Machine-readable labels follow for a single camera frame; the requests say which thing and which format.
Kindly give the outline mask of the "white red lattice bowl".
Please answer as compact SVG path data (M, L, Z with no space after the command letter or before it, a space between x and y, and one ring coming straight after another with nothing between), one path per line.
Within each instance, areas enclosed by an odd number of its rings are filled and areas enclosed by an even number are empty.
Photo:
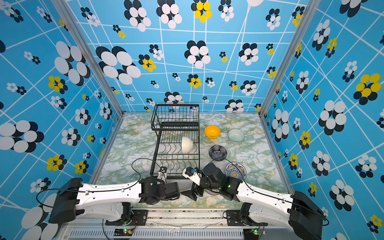
M206 192L209 194L209 195L212 195L212 196L217 196L220 194L220 191L219 190L210 190L210 189L206 189Z

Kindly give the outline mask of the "plain white bowl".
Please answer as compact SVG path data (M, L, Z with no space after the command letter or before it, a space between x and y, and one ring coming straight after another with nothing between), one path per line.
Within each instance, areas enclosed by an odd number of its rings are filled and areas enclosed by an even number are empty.
M189 137L182 137L182 153L189 154L194 148L194 143Z

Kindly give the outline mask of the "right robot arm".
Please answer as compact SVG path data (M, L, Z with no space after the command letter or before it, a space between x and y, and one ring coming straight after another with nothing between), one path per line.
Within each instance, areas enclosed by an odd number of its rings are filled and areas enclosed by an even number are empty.
M240 220L248 226L264 223L284 227L303 240L320 240L323 211L304 193L279 194L257 188L241 179L226 176L213 163L203 170L188 167L183 177L193 182L193 187L182 194L196 200L205 189L217 190L228 201L242 203Z

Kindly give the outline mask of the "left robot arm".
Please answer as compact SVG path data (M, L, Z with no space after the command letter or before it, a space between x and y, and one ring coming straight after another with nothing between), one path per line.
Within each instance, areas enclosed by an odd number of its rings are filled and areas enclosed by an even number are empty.
M50 224L64 224L76 218L95 218L115 222L124 219L130 204L154 205L177 200L177 183L153 177L117 185L91 185L73 178L58 189L49 218Z

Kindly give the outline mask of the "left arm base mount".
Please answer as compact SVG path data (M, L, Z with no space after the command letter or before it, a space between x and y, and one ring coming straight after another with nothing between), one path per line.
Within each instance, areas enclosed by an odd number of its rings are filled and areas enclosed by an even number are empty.
M106 226L145 226L148 218L148 210L133 209L129 214L123 214L122 218L110 222L106 221Z

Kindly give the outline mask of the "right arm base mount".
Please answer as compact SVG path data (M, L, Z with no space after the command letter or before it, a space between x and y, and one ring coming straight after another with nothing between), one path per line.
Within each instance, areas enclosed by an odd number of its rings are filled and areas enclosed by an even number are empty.
M226 210L223 217L227 220L228 226L235 227L267 227L268 223L259 223L252 220L249 216L241 213L240 210Z

